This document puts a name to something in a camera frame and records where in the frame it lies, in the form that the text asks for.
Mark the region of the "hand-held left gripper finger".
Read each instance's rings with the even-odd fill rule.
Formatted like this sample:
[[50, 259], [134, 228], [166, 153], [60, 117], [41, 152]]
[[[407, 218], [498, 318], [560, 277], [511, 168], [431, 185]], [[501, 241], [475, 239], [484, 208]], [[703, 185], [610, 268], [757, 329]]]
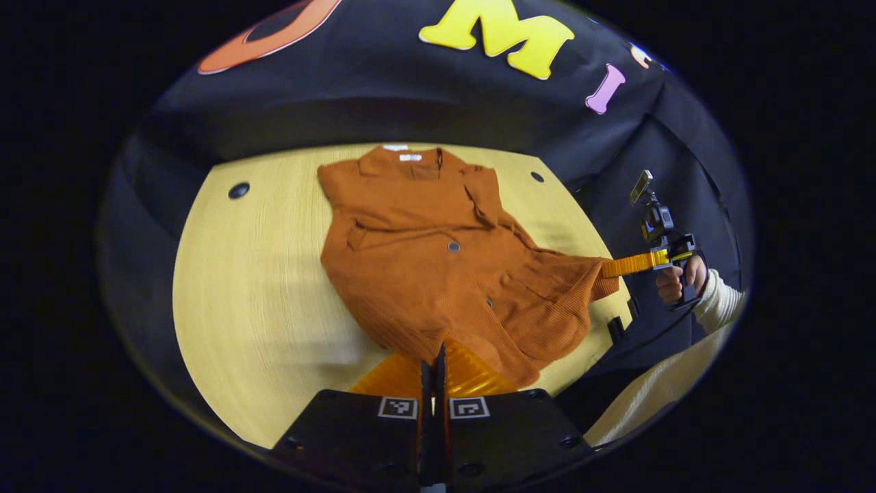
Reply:
[[332, 489], [418, 489], [430, 443], [430, 369], [394, 353], [347, 390], [323, 389], [273, 447]]
[[517, 390], [456, 342], [436, 366], [439, 470], [451, 489], [534, 489], [594, 447], [544, 389]]

